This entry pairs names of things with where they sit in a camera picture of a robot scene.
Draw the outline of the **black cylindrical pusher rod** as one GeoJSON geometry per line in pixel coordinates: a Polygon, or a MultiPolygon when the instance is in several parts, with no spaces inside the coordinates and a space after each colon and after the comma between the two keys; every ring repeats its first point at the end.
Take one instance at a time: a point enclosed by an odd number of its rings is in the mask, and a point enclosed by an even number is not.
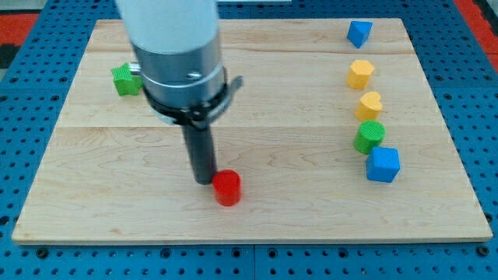
{"type": "Polygon", "coordinates": [[[182,127],[182,133],[195,181],[202,185],[211,184],[217,172],[211,128],[186,125],[182,127]]]}

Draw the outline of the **black clamp ring mount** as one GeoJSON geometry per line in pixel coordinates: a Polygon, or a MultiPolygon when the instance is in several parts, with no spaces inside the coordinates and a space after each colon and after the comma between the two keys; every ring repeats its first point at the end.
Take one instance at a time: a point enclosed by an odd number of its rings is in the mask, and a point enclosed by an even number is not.
{"type": "Polygon", "coordinates": [[[143,87],[143,92],[153,113],[162,122],[169,125],[207,127],[229,108],[235,92],[243,84],[243,77],[238,75],[230,83],[225,83],[212,99],[193,107],[168,107],[154,100],[146,87],[143,87]]]}

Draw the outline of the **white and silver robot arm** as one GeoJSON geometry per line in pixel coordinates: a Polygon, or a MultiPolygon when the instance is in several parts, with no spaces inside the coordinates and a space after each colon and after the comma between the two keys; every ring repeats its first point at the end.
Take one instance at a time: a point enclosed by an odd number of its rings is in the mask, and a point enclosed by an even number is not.
{"type": "Polygon", "coordinates": [[[243,85],[223,63],[214,0],[117,0],[138,60],[143,91],[155,115],[181,126],[195,180],[217,172],[210,125],[243,85]]]}

